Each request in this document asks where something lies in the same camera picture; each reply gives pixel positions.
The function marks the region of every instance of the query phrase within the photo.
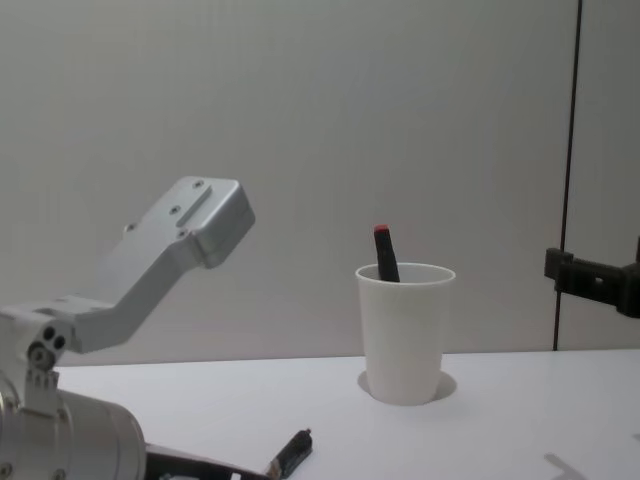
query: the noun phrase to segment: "marker on table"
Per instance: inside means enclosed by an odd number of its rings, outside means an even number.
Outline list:
[[[373,229],[378,252],[378,274],[383,282],[399,282],[398,263],[393,253],[388,225],[376,225]]]

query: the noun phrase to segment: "silver cylindrical joint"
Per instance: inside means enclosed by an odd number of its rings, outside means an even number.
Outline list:
[[[8,480],[143,480],[146,447],[126,409],[60,391],[58,413],[24,410],[0,377],[0,466]]]

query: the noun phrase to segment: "white table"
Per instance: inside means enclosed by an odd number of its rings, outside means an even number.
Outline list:
[[[295,480],[640,478],[640,351],[446,355],[457,389],[421,407],[373,400],[363,358],[61,370],[148,441],[258,471],[310,427]]]

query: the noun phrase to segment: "robotic arm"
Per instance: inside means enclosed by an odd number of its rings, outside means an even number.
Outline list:
[[[0,308],[0,480],[278,478],[148,446],[127,410],[58,390],[53,370],[66,350],[126,342],[184,273],[218,266],[253,223],[238,182],[183,178],[77,294]]]

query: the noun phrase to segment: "black mount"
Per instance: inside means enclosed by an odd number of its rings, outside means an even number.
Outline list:
[[[615,305],[621,314],[640,318],[640,239],[635,263],[622,268],[580,260],[549,248],[544,275],[556,281],[557,292]]]

